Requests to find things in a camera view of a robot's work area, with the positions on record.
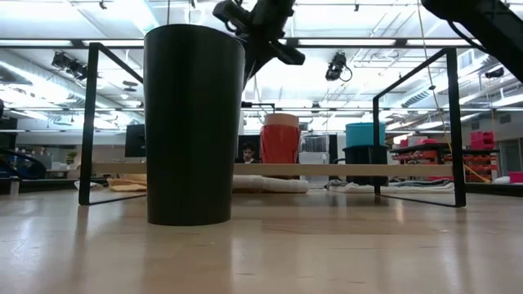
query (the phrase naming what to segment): black stand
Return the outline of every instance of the black stand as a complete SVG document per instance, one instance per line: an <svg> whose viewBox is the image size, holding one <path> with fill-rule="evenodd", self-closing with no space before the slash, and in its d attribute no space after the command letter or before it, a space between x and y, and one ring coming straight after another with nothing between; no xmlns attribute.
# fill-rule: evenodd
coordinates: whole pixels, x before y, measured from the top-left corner
<svg viewBox="0 0 523 294"><path fill-rule="evenodd" d="M437 52L431 58L421 63L418 67L407 73L403 78L400 78L398 81L391 84L387 89L383 90L381 93L377 94L373 98L374 146L378 147L380 145L379 99L443 56L447 57L447 76L449 78L448 92L450 114L450 139L452 140L451 145L453 150L452 171L454 176L454 205L416 200L411 198L381 195L380 186L375 184L374 193L376 195L451 207L464 207L465 205L467 205L467 196L465 194L465 175L463 171L463 146L461 137L461 118L459 112L458 55L456 52L456 48L444 48L441 51Z"/></svg>
<svg viewBox="0 0 523 294"><path fill-rule="evenodd" d="M85 93L85 112L83 114L83 138L82 138L82 166L80 168L80 189L78 192L78 203L80 205L93 205L110 203L114 201L143 197L145 195L112 198L109 200L91 202L90 182L92 169L92 145L95 131L95 109L96 109L96 82L98 79L98 58L100 52L104 53L114 63L128 72L138 82L143 83L144 79L132 70L125 62L121 61L113 52L98 42L89 44L89 59L87 61L87 85Z"/></svg>

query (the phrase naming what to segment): white cloth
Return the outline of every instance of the white cloth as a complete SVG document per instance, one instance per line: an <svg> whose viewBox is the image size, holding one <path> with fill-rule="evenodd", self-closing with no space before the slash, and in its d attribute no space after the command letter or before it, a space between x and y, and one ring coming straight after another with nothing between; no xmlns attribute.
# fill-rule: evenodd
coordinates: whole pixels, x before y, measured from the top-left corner
<svg viewBox="0 0 523 294"><path fill-rule="evenodd" d="M374 193L374 187L371 185L358 185L349 183L345 186L330 186L329 191L338 193L366 194ZM382 194L447 194L454 191L454 183L448 183L436 187L382 187Z"/></svg>
<svg viewBox="0 0 523 294"><path fill-rule="evenodd" d="M281 180L263 176L233 176L233 189L262 189L275 193L306 193L309 183L306 180Z"/></svg>

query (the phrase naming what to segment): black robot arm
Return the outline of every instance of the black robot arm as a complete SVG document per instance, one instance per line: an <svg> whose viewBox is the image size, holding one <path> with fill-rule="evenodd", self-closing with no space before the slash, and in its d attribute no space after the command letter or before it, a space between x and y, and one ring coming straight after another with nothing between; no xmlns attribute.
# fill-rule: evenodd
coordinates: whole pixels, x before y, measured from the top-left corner
<svg viewBox="0 0 523 294"><path fill-rule="evenodd" d="M460 23L523 81L523 21L501 1L422 0L422 4L437 17Z"/></svg>
<svg viewBox="0 0 523 294"><path fill-rule="evenodd" d="M284 36L285 22L293 15L295 0L259 0L252 11L243 9L241 1L219 2L212 13L244 45L244 85L274 57L288 65L302 65L305 56L278 41ZM434 15L447 20L454 30L457 31L453 22L463 25L481 42L479 48L498 58L523 81L523 21L501 1L422 0L422 4Z"/></svg>
<svg viewBox="0 0 523 294"><path fill-rule="evenodd" d="M271 59L287 65L303 65L305 56L296 48L279 42L287 19L293 15L295 0L259 0L252 11L241 1L219 2L212 14L223 21L245 49L244 87L247 81Z"/></svg>

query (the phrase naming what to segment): teal bin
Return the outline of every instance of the teal bin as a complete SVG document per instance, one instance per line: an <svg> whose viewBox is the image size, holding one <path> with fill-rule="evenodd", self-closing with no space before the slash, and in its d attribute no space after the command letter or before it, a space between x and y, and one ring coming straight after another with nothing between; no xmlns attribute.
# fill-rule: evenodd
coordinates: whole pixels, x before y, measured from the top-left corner
<svg viewBox="0 0 523 294"><path fill-rule="evenodd" d="M349 123L345 125L346 146L374 145L373 134L371 122ZM379 144L385 145L385 123L379 124Z"/></svg>

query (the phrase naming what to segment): black bin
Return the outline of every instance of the black bin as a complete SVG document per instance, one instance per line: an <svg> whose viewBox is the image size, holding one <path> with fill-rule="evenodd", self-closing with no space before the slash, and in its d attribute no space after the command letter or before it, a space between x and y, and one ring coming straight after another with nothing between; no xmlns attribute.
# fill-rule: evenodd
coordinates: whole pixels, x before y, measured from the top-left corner
<svg viewBox="0 0 523 294"><path fill-rule="evenodd" d="M245 53L230 35L172 24L145 36L147 219L230 219Z"/></svg>
<svg viewBox="0 0 523 294"><path fill-rule="evenodd" d="M386 146L362 145L352 146L343 149L345 158L336 159L333 163L344 161L345 164L387 164ZM375 179L379 185L387 185L386 176L347 176L346 180L358 185L374 185Z"/></svg>

